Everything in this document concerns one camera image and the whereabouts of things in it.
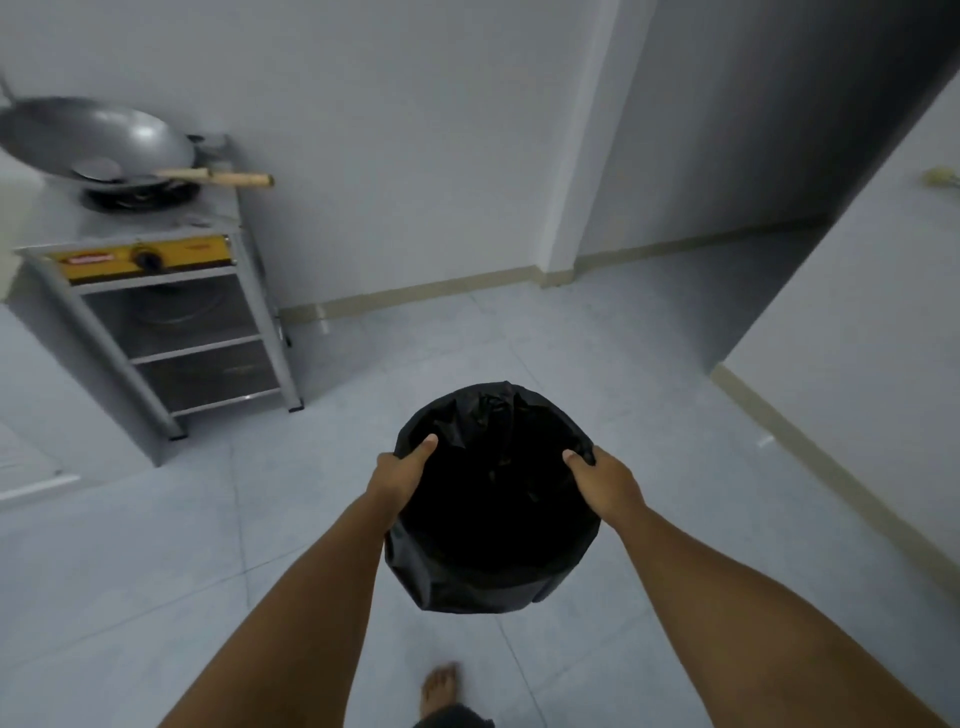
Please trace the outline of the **gas stove with yellow panel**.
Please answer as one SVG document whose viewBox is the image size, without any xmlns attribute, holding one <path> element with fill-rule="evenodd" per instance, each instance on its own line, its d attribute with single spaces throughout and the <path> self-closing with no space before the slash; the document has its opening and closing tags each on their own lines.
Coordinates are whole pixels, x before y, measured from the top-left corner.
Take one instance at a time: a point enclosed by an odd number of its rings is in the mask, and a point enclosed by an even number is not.
<svg viewBox="0 0 960 728">
<path fill-rule="evenodd" d="M 167 270 L 138 270 L 130 251 L 140 246 L 161 252 Z M 215 185 L 177 205 L 130 211 L 99 207 L 81 188 L 51 181 L 11 247 L 39 272 L 82 292 L 229 276 L 242 264 L 262 268 L 238 193 Z"/>
</svg>

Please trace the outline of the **person's foot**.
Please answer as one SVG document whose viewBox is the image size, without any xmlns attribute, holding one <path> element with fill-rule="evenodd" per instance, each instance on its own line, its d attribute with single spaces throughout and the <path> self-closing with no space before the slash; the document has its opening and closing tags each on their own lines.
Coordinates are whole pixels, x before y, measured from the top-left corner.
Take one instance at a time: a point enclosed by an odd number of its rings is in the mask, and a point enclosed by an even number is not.
<svg viewBox="0 0 960 728">
<path fill-rule="evenodd" d="M 418 719 L 425 722 L 455 707 L 460 698 L 460 666 L 448 662 L 434 667 L 424 678 L 419 692 Z"/>
</svg>

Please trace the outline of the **person's right hand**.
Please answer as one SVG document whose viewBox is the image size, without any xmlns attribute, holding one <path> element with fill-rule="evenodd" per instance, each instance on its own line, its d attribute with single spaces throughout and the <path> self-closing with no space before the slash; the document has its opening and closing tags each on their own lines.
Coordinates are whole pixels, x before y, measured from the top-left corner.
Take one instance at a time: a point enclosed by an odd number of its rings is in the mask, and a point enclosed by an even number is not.
<svg viewBox="0 0 960 728">
<path fill-rule="evenodd" d="M 594 445 L 593 464 L 601 471 L 593 488 L 578 488 L 589 508 L 617 534 L 635 528 L 647 509 L 639 483 L 630 468 Z"/>
</svg>

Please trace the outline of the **wooden handled spatula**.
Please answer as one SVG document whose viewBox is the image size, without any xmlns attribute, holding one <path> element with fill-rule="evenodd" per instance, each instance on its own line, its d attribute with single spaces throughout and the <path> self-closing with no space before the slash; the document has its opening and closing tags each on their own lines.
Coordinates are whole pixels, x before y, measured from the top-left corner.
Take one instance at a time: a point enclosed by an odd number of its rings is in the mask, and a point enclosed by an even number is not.
<svg viewBox="0 0 960 728">
<path fill-rule="evenodd" d="M 75 162 L 71 172 L 91 183 L 111 186 L 145 187 L 167 182 L 185 182 L 231 188 L 273 188 L 275 178 L 266 173 L 221 172 L 207 167 L 159 169 L 145 175 L 128 176 L 112 159 L 94 157 Z"/>
</svg>

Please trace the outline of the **person's left hand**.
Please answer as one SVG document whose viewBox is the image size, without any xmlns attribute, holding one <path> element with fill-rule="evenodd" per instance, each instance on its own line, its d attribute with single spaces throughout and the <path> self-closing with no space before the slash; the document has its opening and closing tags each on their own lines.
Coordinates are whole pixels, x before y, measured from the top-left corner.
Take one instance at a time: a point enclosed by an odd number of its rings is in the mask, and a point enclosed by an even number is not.
<svg viewBox="0 0 960 728">
<path fill-rule="evenodd" d="M 401 467 L 402 458 L 390 452 L 380 453 L 366 487 L 366 492 L 382 505 L 392 521 L 410 502 L 423 476 L 405 476 Z"/>
</svg>

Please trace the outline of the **black garbage bag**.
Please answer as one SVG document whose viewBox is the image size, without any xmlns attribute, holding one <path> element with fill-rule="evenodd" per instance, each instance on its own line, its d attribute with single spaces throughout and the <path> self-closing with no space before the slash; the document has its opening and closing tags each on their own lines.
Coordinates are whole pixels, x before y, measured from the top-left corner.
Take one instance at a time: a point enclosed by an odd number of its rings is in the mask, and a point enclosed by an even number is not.
<svg viewBox="0 0 960 728">
<path fill-rule="evenodd" d="M 599 531 L 562 456 L 594 465 L 593 441 L 545 396 L 509 381 L 421 407 L 393 454 L 410 455 L 430 434 L 438 446 L 386 535 L 386 565 L 426 612 L 505 614 L 544 601 Z"/>
</svg>

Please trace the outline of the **steel stove stand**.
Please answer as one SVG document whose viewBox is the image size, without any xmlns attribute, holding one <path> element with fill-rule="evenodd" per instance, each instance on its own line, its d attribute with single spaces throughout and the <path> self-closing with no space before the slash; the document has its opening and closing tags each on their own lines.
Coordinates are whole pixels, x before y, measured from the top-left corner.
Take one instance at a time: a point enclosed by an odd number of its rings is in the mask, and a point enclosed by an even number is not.
<svg viewBox="0 0 960 728">
<path fill-rule="evenodd" d="M 289 360 L 292 340 L 261 269 L 100 292 L 55 279 L 0 242 L 0 295 L 22 270 L 34 273 L 74 330 L 102 358 L 171 442 L 187 438 L 186 420 L 224 407 L 279 397 L 304 409 Z"/>
</svg>

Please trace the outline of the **steel wok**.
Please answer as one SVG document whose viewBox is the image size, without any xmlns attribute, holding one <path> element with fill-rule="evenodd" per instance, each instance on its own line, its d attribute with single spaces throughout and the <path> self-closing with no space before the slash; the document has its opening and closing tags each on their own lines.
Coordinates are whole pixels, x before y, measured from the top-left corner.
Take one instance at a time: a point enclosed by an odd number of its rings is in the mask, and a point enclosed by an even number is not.
<svg viewBox="0 0 960 728">
<path fill-rule="evenodd" d="M 0 149 L 45 177 L 98 191 L 152 188 L 165 182 L 101 184 L 76 176 L 71 166 L 106 158 L 127 176 L 198 167 L 197 147 L 186 133 L 150 113 L 84 97 L 28 98 L 1 109 Z"/>
</svg>

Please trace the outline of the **person's left forearm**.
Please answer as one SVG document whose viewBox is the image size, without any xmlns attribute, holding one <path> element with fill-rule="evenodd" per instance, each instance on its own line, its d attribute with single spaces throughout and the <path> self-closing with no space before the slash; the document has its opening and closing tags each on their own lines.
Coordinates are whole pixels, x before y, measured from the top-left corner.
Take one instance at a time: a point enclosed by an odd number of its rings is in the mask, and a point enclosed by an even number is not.
<svg viewBox="0 0 960 728">
<path fill-rule="evenodd" d="M 385 535 L 400 510 L 367 491 L 257 603 L 159 728 L 343 728 Z"/>
</svg>

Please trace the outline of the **person's right forearm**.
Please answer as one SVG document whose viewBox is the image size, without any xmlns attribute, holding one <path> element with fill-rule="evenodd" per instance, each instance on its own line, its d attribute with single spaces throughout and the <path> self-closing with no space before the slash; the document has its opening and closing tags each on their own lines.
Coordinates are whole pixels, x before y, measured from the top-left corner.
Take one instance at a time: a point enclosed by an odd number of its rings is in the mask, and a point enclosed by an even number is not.
<svg viewBox="0 0 960 728">
<path fill-rule="evenodd" d="M 949 728 L 784 585 L 641 501 L 605 519 L 715 728 Z"/>
</svg>

